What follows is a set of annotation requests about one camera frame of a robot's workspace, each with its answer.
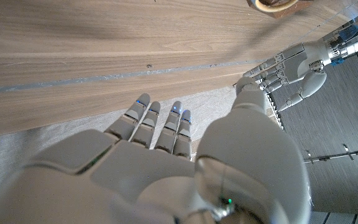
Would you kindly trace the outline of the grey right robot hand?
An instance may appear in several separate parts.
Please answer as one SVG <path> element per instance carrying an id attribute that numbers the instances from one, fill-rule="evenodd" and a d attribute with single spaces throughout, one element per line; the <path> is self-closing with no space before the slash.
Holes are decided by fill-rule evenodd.
<path id="1" fill-rule="evenodd" d="M 149 95 L 107 130 L 70 136 L 0 186 L 0 223 L 308 223 L 308 174 L 249 77 L 191 159 L 191 115 L 175 103 L 155 147 Z"/>

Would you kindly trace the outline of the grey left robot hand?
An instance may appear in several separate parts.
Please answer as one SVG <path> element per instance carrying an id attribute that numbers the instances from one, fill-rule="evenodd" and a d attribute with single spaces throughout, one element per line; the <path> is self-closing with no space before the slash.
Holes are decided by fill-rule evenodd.
<path id="1" fill-rule="evenodd" d="M 253 78 L 266 93 L 301 81 L 299 90 L 280 107 L 279 110 L 283 111 L 322 87 L 327 78 L 323 68 L 330 63 L 326 43 L 319 39 L 296 44 L 245 72 L 243 76 Z"/>

